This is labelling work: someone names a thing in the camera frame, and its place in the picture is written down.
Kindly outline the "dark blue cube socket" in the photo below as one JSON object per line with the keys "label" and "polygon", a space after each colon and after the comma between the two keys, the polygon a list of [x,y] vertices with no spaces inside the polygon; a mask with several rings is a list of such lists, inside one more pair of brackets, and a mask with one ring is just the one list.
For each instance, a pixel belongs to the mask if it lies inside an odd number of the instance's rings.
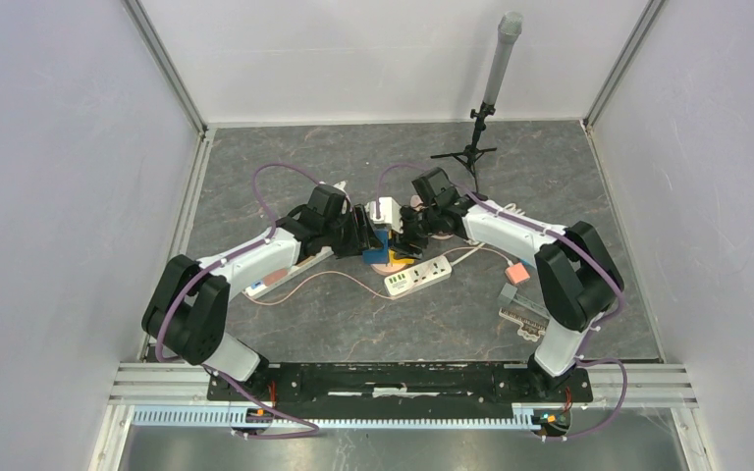
{"label": "dark blue cube socket", "polygon": [[368,265],[387,265],[390,261],[388,245],[390,232],[378,229],[375,234],[380,242],[380,246],[365,250],[361,255],[362,260]]}

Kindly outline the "yellow cube socket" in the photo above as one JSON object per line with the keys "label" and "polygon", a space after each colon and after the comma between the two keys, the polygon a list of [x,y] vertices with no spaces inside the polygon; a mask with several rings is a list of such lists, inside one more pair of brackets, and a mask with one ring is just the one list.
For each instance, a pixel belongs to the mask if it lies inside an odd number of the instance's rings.
{"label": "yellow cube socket", "polygon": [[415,263],[415,259],[414,258],[400,256],[399,254],[397,254],[394,251],[390,251],[389,252],[389,264],[391,266],[393,266],[393,267],[396,267],[396,266],[407,266],[407,265],[412,265],[414,263]]}

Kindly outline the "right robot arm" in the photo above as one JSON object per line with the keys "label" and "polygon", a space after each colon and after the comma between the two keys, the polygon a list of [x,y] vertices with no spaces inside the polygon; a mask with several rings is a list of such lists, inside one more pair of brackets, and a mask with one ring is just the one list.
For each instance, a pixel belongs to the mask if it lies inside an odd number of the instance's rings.
{"label": "right robot arm", "polygon": [[536,271],[549,325],[528,359],[527,385],[541,400],[567,386],[592,331],[624,307],[624,281],[596,229],[583,221],[566,227],[506,209],[450,181],[440,167],[412,182],[419,210],[403,208],[403,235],[423,243],[452,235],[490,245]]}

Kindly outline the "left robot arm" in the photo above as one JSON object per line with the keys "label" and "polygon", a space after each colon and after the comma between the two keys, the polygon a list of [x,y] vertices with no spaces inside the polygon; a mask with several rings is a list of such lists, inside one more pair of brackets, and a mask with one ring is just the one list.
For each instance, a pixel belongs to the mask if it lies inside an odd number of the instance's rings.
{"label": "left robot arm", "polygon": [[217,255],[171,258],[152,293],[142,329],[159,340],[160,360],[173,352],[190,365],[208,366],[232,377],[245,399],[269,387],[265,358],[226,331],[229,304],[264,277],[289,270],[325,248],[339,257],[381,250],[384,242],[361,204],[331,185],[316,186],[306,203],[275,221],[266,234]]}

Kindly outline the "white power strip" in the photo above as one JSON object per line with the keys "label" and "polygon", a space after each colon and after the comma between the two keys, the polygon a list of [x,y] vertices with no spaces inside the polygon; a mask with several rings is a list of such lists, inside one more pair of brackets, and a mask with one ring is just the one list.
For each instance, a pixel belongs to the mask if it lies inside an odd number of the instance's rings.
{"label": "white power strip", "polygon": [[441,255],[387,276],[384,286],[391,298],[399,298],[438,284],[452,273],[451,262]]}

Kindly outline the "white dock with green inset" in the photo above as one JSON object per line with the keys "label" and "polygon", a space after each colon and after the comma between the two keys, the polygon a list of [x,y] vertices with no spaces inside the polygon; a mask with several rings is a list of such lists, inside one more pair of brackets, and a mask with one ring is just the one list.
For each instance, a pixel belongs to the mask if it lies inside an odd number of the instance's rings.
{"label": "white dock with green inset", "polygon": [[316,255],[309,256],[306,259],[297,262],[289,269],[281,269],[268,274],[261,280],[247,287],[243,291],[243,294],[251,300],[257,300],[274,288],[277,288],[278,286],[293,279],[297,275],[302,274],[309,268],[312,268],[318,263],[328,259],[332,254],[333,252],[330,247],[324,247]]}

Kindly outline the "grey microphone on tripod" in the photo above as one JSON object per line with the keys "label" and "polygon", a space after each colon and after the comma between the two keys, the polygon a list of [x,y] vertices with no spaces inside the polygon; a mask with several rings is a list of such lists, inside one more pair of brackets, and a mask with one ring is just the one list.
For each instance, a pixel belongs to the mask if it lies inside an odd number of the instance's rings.
{"label": "grey microphone on tripod", "polygon": [[497,150],[496,147],[480,148],[479,141],[483,132],[487,129],[486,120],[496,113],[496,104],[512,57],[512,51],[515,43],[522,34],[523,21],[523,15],[516,11],[508,11],[504,13],[499,21],[497,28],[498,42],[495,48],[482,101],[478,109],[470,110],[470,118],[473,120],[473,132],[470,143],[460,152],[450,152],[431,156],[431,159],[433,160],[454,159],[458,161],[472,176],[476,190],[480,188],[477,171],[478,161],[483,155]]}

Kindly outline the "grey metal bracket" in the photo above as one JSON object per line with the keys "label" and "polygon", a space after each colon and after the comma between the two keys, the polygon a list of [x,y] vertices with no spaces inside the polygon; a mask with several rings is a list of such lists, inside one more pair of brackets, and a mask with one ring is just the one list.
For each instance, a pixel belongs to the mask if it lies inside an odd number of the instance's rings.
{"label": "grey metal bracket", "polygon": [[514,305],[518,305],[544,319],[551,319],[549,312],[542,304],[534,302],[524,295],[519,294],[517,287],[511,284],[504,284],[502,287],[498,296],[498,304],[501,308],[510,308]]}

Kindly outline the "beige perforated bracket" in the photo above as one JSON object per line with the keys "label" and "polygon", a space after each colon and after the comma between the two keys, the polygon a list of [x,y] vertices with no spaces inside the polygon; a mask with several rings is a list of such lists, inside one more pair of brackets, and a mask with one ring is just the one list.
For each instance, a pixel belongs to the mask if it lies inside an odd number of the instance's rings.
{"label": "beige perforated bracket", "polygon": [[500,308],[499,316],[516,324],[517,335],[531,342],[541,340],[549,327],[548,319],[530,311],[522,312]]}

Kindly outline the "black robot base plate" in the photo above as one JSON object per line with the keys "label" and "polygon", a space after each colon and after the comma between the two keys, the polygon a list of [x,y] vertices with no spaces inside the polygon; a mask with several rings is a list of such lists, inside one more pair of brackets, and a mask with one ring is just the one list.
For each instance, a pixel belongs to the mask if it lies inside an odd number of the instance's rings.
{"label": "black robot base plate", "polygon": [[544,379],[524,363],[501,361],[282,362],[258,369],[243,387],[305,420],[504,419],[515,404],[594,398],[583,368]]}

